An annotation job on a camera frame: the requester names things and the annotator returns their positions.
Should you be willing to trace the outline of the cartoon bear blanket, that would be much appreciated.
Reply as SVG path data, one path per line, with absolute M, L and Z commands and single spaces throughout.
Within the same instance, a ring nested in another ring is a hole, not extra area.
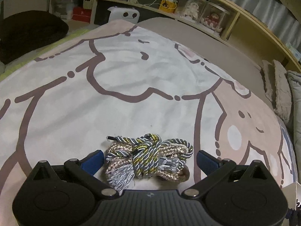
M 264 162 L 280 187 L 297 181 L 273 110 L 178 41 L 113 21 L 58 45 L 1 81 L 1 225 L 39 160 L 58 165 L 106 150 L 108 136 L 155 133 L 239 164 Z

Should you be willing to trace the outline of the wooden headboard shelf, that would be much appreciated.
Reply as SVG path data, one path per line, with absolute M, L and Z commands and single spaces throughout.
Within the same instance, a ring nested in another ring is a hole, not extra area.
M 286 44 L 264 22 L 230 0 L 49 0 L 50 13 L 56 13 L 61 2 L 88 9 L 88 21 L 98 25 L 108 21 L 105 11 L 110 7 L 123 8 L 117 17 L 130 21 L 168 17 L 232 45 L 258 64 L 278 60 L 286 69 L 300 71 L 300 62 Z

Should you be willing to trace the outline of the black cushion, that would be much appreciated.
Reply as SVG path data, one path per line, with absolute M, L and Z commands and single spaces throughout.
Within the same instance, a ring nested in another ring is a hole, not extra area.
M 66 22 L 46 11 L 17 13 L 1 21 L 1 62 L 9 64 L 38 48 L 64 38 Z

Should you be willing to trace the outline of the red doll in clear case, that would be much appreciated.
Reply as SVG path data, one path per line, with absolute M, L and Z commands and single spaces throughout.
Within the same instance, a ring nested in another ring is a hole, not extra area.
M 230 12 L 215 3 L 208 2 L 199 18 L 199 23 L 205 26 L 209 32 L 220 35 L 226 28 Z

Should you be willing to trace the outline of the red box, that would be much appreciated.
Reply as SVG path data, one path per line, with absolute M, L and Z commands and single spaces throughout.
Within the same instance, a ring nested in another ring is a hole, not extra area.
M 74 7 L 72 20 L 90 23 L 92 10 Z

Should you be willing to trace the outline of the beige fuzzy pillow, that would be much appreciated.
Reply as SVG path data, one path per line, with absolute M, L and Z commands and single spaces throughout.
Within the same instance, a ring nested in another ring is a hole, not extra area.
M 287 80 L 287 71 L 282 64 L 273 60 L 262 61 L 265 95 L 270 100 L 274 112 L 286 126 L 292 124 L 292 93 Z

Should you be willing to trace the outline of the grey curtain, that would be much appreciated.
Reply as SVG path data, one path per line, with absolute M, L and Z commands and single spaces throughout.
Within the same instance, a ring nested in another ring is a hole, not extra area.
M 266 24 L 284 44 L 300 51 L 300 23 L 280 0 L 230 0 Z

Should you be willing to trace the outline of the grey duvet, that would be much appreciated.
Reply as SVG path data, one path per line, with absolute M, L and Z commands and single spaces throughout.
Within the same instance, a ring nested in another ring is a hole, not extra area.
M 301 135 L 301 86 L 300 73 L 287 71 L 287 80 L 289 82 L 293 97 L 293 144 L 295 149 L 296 163 L 298 168 L 298 178 L 300 180 L 300 135 Z

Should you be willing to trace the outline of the tissue pack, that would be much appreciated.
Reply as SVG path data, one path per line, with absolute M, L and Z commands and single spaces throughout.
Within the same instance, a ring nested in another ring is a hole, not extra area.
M 286 47 L 290 50 L 290 52 L 293 54 L 293 56 L 297 59 L 297 61 L 300 61 L 301 59 L 301 53 L 294 48 L 291 43 L 287 42 Z

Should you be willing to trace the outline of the white cardboard box tray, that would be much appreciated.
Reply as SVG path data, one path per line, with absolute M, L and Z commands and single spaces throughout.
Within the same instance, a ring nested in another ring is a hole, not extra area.
M 282 188 L 282 192 L 288 202 L 288 208 L 296 210 L 300 207 L 300 183 L 293 182 Z

